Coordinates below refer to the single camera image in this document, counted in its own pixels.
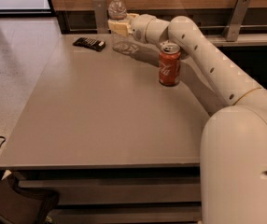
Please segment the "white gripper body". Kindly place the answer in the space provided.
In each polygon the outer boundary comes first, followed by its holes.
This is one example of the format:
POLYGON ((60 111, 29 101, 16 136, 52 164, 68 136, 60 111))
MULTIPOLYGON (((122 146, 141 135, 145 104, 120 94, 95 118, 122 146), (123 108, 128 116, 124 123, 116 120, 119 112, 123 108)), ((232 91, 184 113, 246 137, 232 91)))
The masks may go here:
POLYGON ((148 14, 139 15, 131 21, 133 39, 158 48, 169 40, 168 26, 169 21, 148 14))

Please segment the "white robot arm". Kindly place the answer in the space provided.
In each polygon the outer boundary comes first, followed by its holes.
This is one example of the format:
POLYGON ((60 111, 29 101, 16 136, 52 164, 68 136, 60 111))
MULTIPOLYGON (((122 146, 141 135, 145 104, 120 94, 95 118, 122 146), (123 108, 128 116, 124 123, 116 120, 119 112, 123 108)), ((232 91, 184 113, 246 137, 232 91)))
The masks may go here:
POLYGON ((267 224, 267 90, 217 49, 188 17, 130 14, 110 30, 141 43, 172 42, 221 99, 200 145, 203 224, 267 224))

